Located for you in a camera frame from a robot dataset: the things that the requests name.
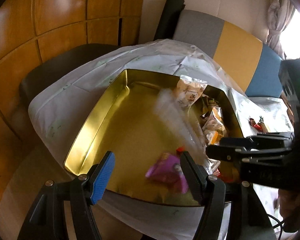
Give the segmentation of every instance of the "curtain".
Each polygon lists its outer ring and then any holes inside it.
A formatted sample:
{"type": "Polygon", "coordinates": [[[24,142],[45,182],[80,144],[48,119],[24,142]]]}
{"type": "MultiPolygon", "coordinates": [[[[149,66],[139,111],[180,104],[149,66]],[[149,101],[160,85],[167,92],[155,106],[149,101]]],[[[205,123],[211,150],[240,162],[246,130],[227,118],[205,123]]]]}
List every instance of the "curtain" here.
{"type": "Polygon", "coordinates": [[[290,0],[271,0],[268,9],[269,35],[266,44],[273,49],[282,59],[285,59],[284,51],[280,44],[280,34],[292,19],[295,8],[290,0]]]}

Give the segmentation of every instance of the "clear plastic bag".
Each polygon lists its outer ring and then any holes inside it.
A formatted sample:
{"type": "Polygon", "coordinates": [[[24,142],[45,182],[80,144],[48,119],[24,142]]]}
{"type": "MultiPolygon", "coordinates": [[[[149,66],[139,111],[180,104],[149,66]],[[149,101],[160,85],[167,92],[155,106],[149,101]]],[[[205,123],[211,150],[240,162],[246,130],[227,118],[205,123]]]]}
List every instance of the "clear plastic bag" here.
{"type": "Polygon", "coordinates": [[[188,117],[176,102],[176,98],[170,89],[159,92],[154,112],[180,140],[194,162],[202,165],[208,174],[212,174],[210,162],[205,154],[205,145],[202,145],[202,140],[200,141],[198,138],[188,117]]]}
{"type": "Polygon", "coordinates": [[[212,108],[211,114],[203,126],[202,131],[206,137],[206,143],[208,145],[218,145],[221,138],[227,136],[226,127],[224,126],[223,120],[216,107],[212,108]]]}
{"type": "Polygon", "coordinates": [[[190,107],[202,95],[208,83],[186,75],[181,75],[173,93],[182,109],[190,107]]]}

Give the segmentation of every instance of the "gold metal tray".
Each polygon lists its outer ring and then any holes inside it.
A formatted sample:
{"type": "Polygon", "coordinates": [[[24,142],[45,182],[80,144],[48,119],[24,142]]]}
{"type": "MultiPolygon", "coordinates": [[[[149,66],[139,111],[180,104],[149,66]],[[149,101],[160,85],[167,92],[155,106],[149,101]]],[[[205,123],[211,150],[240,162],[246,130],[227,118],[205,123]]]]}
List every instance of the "gold metal tray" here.
{"type": "MultiPolygon", "coordinates": [[[[64,167],[75,175],[87,173],[110,150],[116,160],[108,190],[156,204],[198,206],[190,191],[171,193],[165,185],[149,182],[145,177],[163,152],[174,153],[181,146],[153,114],[159,90],[174,88],[178,80],[177,76],[144,70],[121,72],[91,111],[64,167]]],[[[204,93],[220,102],[229,136],[242,137],[225,93],[211,86],[207,86],[204,93]]],[[[202,114],[201,100],[193,104],[190,111],[197,116],[202,114]]]]}

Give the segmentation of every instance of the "white plastic sheet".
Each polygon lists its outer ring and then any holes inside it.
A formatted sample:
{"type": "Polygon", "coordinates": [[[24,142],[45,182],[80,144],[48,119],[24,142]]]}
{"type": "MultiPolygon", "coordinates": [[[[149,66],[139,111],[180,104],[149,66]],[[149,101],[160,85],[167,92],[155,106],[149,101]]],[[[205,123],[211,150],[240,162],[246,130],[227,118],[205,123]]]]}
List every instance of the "white plastic sheet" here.
{"type": "MultiPolygon", "coordinates": [[[[33,99],[28,109],[33,127],[61,166],[102,93],[127,68],[176,76],[185,74],[222,89],[232,104],[244,136],[256,134],[248,121],[250,117],[259,120],[261,115],[271,131],[292,130],[288,116],[284,115],[286,109],[283,110],[281,103],[277,101],[271,105],[265,102],[264,105],[257,99],[258,105],[253,103],[222,68],[196,46],[173,40],[155,41],[120,48],[90,61],[33,99]]],[[[163,207],[111,192],[104,195],[100,205],[124,223],[161,240],[192,239],[203,210],[163,207]]],[[[227,231],[229,210],[229,207],[225,209],[220,239],[224,238],[227,231]]]]}

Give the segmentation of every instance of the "blue cushion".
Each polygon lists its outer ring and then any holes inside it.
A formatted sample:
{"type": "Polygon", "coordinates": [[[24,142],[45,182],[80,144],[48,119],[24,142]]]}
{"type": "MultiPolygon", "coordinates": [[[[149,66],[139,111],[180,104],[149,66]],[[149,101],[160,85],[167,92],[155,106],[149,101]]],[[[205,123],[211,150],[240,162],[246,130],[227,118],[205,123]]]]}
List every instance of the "blue cushion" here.
{"type": "Polygon", "coordinates": [[[263,44],[258,66],[245,92],[248,97],[280,97],[282,85],[278,73],[281,60],[268,45],[263,44]]]}

